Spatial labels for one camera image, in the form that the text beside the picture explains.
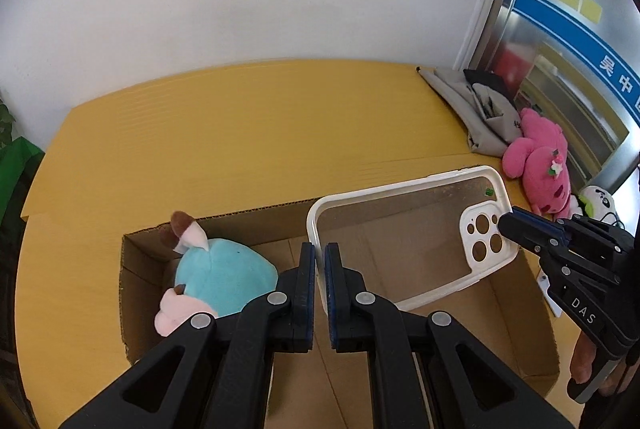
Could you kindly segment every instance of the yellow table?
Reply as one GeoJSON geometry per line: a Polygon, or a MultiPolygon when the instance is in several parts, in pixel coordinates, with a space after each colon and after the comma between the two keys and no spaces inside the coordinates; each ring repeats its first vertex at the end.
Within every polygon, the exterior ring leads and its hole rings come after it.
{"type": "MultiPolygon", "coordinates": [[[[24,207],[15,323],[40,426],[57,428],[129,367],[118,308],[123,234],[176,208],[218,215],[475,164],[500,162],[471,154],[457,117],[402,64],[231,66],[76,107],[24,207]]],[[[526,206],[519,185],[507,186],[526,206]]],[[[577,329],[565,317],[554,327],[568,370],[577,329]]],[[[575,422],[565,384],[549,398],[575,422]]]]}

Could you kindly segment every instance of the metal rivet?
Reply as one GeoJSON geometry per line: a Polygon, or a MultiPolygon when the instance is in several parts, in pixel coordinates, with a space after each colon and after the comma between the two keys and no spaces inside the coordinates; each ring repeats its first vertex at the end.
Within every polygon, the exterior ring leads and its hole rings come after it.
{"type": "Polygon", "coordinates": [[[207,314],[195,314],[191,317],[191,326],[196,328],[197,330],[206,328],[211,324],[211,317],[207,314]]]}
{"type": "Polygon", "coordinates": [[[360,304],[373,304],[376,301],[376,296],[371,292],[360,292],[356,295],[356,301],[360,304]]]}
{"type": "Polygon", "coordinates": [[[449,326],[451,324],[451,316],[446,312],[436,312],[431,316],[433,324],[438,326],[449,326]]]}
{"type": "Polygon", "coordinates": [[[284,304],[287,301],[287,294],[284,292],[271,292],[267,295],[267,301],[269,304],[284,304]]]}

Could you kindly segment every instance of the blue sign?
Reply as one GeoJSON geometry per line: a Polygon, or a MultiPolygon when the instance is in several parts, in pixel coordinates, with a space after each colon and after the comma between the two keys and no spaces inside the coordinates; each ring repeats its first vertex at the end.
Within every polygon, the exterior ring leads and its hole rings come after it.
{"type": "Polygon", "coordinates": [[[583,60],[612,89],[640,125],[640,80],[611,46],[547,0],[516,0],[513,11],[543,29],[583,60]]]}

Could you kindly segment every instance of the plush toy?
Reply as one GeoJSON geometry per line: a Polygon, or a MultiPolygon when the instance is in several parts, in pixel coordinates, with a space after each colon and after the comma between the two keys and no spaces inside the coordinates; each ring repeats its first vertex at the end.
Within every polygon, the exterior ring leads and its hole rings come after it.
{"type": "Polygon", "coordinates": [[[269,261],[228,239],[207,239],[185,212],[174,212],[160,234],[166,246],[183,254],[175,287],[164,293],[156,315],[156,330],[164,337],[195,313],[235,314],[249,301],[275,290],[278,271],[269,261]]]}
{"type": "Polygon", "coordinates": [[[609,223],[610,225],[616,225],[617,227],[625,228],[625,225],[620,221],[618,213],[616,212],[616,204],[613,201],[613,196],[609,194],[605,189],[590,185],[585,187],[578,194],[578,201],[582,204],[584,212],[587,216],[603,223],[609,223]]]}
{"type": "Polygon", "coordinates": [[[529,108],[520,112],[520,118],[523,137],[515,139],[504,152],[502,169],[510,178],[522,177],[535,214],[569,218],[571,184],[562,128],[529,108]]]}

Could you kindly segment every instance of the triangular cutout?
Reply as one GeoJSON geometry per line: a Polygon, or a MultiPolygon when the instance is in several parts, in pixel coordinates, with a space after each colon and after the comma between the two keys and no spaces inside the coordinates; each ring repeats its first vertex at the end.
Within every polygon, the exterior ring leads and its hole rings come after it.
{"type": "Polygon", "coordinates": [[[459,344],[456,352],[480,409],[490,411],[515,398],[514,390],[471,348],[459,344]]]}
{"type": "Polygon", "coordinates": [[[123,393],[124,401],[149,413],[158,412],[183,355],[183,346],[169,351],[123,393]]]}

